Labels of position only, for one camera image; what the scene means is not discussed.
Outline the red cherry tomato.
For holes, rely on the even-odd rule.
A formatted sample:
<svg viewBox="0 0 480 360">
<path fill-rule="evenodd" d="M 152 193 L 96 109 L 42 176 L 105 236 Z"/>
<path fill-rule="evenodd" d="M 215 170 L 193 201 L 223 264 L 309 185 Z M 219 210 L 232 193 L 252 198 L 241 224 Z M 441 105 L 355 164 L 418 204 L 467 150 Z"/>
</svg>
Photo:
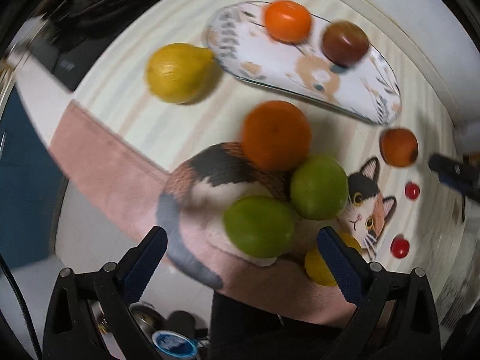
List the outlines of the red cherry tomato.
<svg viewBox="0 0 480 360">
<path fill-rule="evenodd" d="M 401 236 L 395 237 L 391 242 L 391 254 L 398 259 L 405 258 L 410 250 L 410 243 Z"/>
<path fill-rule="evenodd" d="M 416 199 L 419 198 L 420 192 L 421 192 L 420 187 L 416 183 L 413 183 L 411 181 L 406 183 L 404 188 L 404 194 L 406 198 L 412 201 L 415 201 Z"/>
</svg>

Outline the small yellow lemon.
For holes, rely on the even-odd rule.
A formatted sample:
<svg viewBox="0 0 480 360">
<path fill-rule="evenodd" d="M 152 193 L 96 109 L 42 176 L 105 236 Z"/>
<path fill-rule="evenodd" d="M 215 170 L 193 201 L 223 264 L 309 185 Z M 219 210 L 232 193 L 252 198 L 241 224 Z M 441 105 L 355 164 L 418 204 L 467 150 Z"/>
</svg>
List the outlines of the small yellow lemon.
<svg viewBox="0 0 480 360">
<path fill-rule="evenodd" d="M 362 248 L 359 242 L 350 234 L 346 232 L 339 232 L 338 235 L 348 247 L 354 248 L 357 252 L 362 254 Z M 318 249 L 310 249 L 304 258 L 304 269 L 308 277 L 316 284 L 326 287 L 336 287 L 337 282 L 330 272 L 326 261 L 320 255 Z"/>
</svg>

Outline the black gas stove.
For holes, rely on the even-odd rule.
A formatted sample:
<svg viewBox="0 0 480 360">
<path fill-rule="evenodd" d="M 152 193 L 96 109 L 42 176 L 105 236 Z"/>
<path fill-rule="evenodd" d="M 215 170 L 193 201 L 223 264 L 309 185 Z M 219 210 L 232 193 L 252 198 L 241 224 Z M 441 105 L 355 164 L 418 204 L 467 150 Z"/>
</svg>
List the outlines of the black gas stove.
<svg viewBox="0 0 480 360">
<path fill-rule="evenodd" d="M 160 0 L 46 0 L 46 21 L 30 51 L 68 90 L 75 90 L 110 44 Z"/>
</svg>

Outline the green apple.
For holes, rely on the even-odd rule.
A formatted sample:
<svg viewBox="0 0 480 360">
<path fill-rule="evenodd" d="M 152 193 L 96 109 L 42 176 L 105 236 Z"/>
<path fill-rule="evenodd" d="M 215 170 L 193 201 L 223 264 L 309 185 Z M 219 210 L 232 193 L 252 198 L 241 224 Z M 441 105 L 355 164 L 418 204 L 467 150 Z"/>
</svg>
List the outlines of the green apple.
<svg viewBox="0 0 480 360">
<path fill-rule="evenodd" d="M 313 155 L 292 175 L 289 195 L 302 218 L 334 219 L 347 204 L 347 175 L 335 159 Z"/>
<path fill-rule="evenodd" d="M 287 204 L 266 196 L 242 197 L 223 214 L 229 240 L 253 258 L 277 258 L 290 252 L 296 221 Z"/>
</svg>

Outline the dark orange tangerine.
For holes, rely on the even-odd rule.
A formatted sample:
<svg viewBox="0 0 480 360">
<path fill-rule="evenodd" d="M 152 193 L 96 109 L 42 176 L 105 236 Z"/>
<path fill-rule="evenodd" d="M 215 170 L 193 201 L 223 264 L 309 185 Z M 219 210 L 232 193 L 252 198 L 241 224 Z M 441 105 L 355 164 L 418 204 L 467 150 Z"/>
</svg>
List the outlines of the dark orange tangerine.
<svg viewBox="0 0 480 360">
<path fill-rule="evenodd" d="M 406 128 L 385 130 L 380 137 L 379 146 L 385 163 L 393 167 L 409 167 L 418 157 L 416 136 Z"/>
</svg>

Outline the large orange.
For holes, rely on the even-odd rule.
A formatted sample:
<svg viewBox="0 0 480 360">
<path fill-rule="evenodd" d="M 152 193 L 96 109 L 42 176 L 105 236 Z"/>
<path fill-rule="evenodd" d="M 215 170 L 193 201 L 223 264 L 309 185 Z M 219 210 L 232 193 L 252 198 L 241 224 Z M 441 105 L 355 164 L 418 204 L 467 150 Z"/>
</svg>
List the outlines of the large orange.
<svg viewBox="0 0 480 360">
<path fill-rule="evenodd" d="M 286 172 L 308 156 L 312 129 L 298 107 L 285 101 L 268 101 L 244 119 L 240 143 L 244 155 L 259 170 Z"/>
</svg>

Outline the striped cat print table mat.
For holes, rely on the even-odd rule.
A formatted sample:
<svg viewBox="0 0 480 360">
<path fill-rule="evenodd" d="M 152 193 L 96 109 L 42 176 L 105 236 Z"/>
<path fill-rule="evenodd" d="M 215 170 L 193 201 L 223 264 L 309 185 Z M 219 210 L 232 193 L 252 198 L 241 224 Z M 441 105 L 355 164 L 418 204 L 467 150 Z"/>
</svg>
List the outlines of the striped cat print table mat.
<svg viewBox="0 0 480 360">
<path fill-rule="evenodd" d="M 76 89 L 49 144 L 55 161 L 75 186 L 130 238 L 154 225 L 168 232 L 169 261 L 181 272 L 228 297 L 309 323 L 340 324 L 354 307 L 336 287 L 321 286 L 304 270 L 320 222 L 298 219 L 295 244 L 280 258 L 250 257 L 224 232 L 223 213 L 250 195 L 286 202 L 290 177 L 263 172 L 242 152 L 246 114 L 273 96 L 271 90 L 224 74 L 212 92 L 192 105 L 160 101 L 146 86 L 146 63 L 171 41 L 203 41 L 209 17 L 242 0 L 162 0 L 116 38 Z M 321 13 L 357 20 L 339 0 L 300 0 Z M 456 153 L 451 118 L 410 58 L 374 25 L 367 27 L 390 64 L 402 100 L 397 126 L 415 134 L 421 154 L 408 168 L 386 165 L 382 129 L 299 99 L 293 104 L 312 126 L 312 151 L 329 155 L 346 172 L 378 168 L 379 187 L 395 203 L 377 206 L 389 215 L 378 242 L 385 269 L 421 267 L 439 314 L 452 303 L 451 274 L 465 226 L 461 199 L 442 186 L 426 165 L 428 150 Z M 420 187 L 405 197 L 409 181 Z M 391 254 L 401 236 L 410 243 L 403 259 Z"/>
</svg>

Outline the bright orange tangerine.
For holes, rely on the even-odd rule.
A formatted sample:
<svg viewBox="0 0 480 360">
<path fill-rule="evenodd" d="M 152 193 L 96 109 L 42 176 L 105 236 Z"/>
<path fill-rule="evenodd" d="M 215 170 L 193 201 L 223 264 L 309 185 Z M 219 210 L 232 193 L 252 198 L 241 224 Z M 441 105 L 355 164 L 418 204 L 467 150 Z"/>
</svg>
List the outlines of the bright orange tangerine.
<svg viewBox="0 0 480 360">
<path fill-rule="evenodd" d="M 264 27 L 276 41 L 298 44 L 308 39 L 312 15 L 301 4 L 290 0 L 271 2 L 264 9 Z"/>
</svg>

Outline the floral oval ceramic plate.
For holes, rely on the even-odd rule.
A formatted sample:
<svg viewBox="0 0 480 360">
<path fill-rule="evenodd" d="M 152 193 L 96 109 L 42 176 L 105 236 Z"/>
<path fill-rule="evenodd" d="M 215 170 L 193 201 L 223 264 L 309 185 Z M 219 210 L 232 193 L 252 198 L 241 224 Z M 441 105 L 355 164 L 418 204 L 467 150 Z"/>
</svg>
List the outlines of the floral oval ceramic plate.
<svg viewBox="0 0 480 360">
<path fill-rule="evenodd" d="M 400 87 L 383 55 L 374 47 L 353 67 L 333 64 L 320 49 L 329 21 L 312 17 L 310 37 L 289 45 L 264 29 L 267 2 L 239 2 L 217 10 L 202 42 L 225 72 L 238 80 L 275 89 L 363 119 L 391 125 L 402 111 Z"/>
</svg>

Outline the dark red apple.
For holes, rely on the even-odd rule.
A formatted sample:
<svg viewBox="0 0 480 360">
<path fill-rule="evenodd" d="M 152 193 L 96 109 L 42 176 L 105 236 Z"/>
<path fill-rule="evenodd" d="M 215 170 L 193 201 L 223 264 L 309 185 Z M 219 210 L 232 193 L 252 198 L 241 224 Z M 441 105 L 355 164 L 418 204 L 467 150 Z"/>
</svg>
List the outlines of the dark red apple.
<svg viewBox="0 0 480 360">
<path fill-rule="evenodd" d="M 325 28 L 320 46 L 325 57 L 332 63 L 350 68 L 367 54 L 370 42 L 359 26 L 340 20 Z"/>
</svg>

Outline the yellow pear-shaped lemon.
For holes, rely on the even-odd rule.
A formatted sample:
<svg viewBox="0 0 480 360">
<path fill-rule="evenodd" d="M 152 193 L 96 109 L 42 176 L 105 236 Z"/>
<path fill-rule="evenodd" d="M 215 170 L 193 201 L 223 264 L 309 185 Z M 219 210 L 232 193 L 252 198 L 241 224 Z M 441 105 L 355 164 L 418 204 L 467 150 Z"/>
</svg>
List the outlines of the yellow pear-shaped lemon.
<svg viewBox="0 0 480 360">
<path fill-rule="evenodd" d="M 145 81 L 160 100 L 185 104 L 203 96 L 216 75 L 216 58 L 209 48 L 171 43 L 157 49 L 145 67 Z"/>
</svg>

